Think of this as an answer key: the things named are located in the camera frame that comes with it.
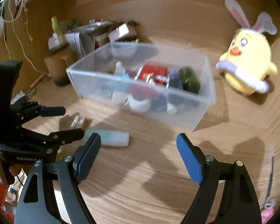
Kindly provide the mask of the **person's hand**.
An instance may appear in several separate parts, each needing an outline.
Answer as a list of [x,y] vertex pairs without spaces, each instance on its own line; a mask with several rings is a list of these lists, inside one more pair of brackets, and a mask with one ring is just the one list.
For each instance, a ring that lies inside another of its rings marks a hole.
[[8,168],[2,165],[2,161],[0,158],[0,183],[6,186],[12,185],[14,183],[14,177],[19,175],[22,170],[26,175],[29,175],[33,166],[20,164],[10,165],[9,163],[7,163],[7,167]]

